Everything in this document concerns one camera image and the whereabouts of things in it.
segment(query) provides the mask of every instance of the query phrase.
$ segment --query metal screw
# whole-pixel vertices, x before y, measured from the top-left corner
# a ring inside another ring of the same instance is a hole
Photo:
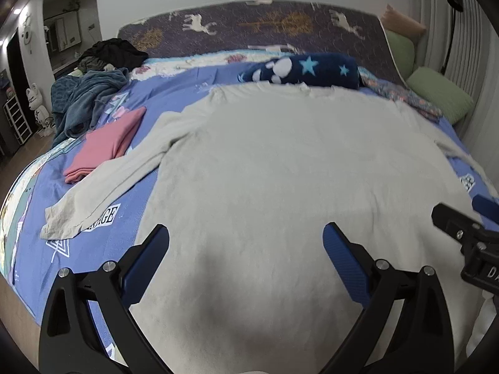
[[[102,265],[102,269],[109,273],[110,271],[113,271],[114,269],[116,268],[116,263],[114,261],[106,261],[103,265]]]
[[[376,267],[380,270],[387,270],[390,268],[390,263],[388,263],[385,259],[376,260]]]
[[[435,269],[432,266],[425,266],[423,267],[423,272],[427,276],[433,276],[435,274]]]
[[[58,275],[59,275],[59,277],[61,277],[61,278],[66,277],[68,274],[69,274],[69,269],[68,269],[68,267],[64,267],[64,268],[60,269],[60,270],[59,270],[59,272],[58,272]]]

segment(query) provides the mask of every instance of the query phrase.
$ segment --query floor lamp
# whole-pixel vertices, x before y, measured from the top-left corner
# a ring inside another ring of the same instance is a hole
[[[440,69],[441,74],[445,74],[445,71],[447,70],[448,58],[451,56],[452,40],[454,39],[454,28],[456,27],[456,11],[463,12],[463,0],[447,0],[447,2],[452,7],[451,40],[448,44],[445,62],[443,62],[443,66]]]

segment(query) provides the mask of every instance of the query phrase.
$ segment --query folded pink clothing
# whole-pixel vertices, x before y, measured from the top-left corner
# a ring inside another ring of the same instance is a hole
[[[73,163],[64,170],[67,184],[76,183],[105,161],[125,154],[140,126],[145,107],[125,113],[118,120],[87,132],[86,141]]]

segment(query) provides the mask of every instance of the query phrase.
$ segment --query navy blue star blanket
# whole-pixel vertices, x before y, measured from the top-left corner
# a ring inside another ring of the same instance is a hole
[[[313,53],[290,55],[257,63],[239,74],[239,81],[269,81],[275,84],[299,84],[308,86],[340,86],[359,89],[357,63],[342,53]]]

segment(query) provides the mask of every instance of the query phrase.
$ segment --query patterned headboard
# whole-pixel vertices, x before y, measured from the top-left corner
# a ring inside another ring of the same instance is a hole
[[[377,77],[403,85],[372,14],[321,3],[232,2],[173,11],[120,29],[150,57],[181,57],[221,50],[342,52]]]

